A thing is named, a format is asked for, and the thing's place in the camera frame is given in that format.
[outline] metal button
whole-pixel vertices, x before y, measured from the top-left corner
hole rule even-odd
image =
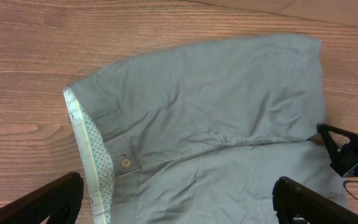
[[[128,168],[132,165],[132,162],[130,159],[123,159],[121,161],[121,165],[124,167],[124,168]]]

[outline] clothing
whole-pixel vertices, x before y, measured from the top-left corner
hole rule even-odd
[[[278,223],[282,175],[345,205],[328,153],[321,42],[276,34],[121,60],[69,89],[114,164],[113,223]]]

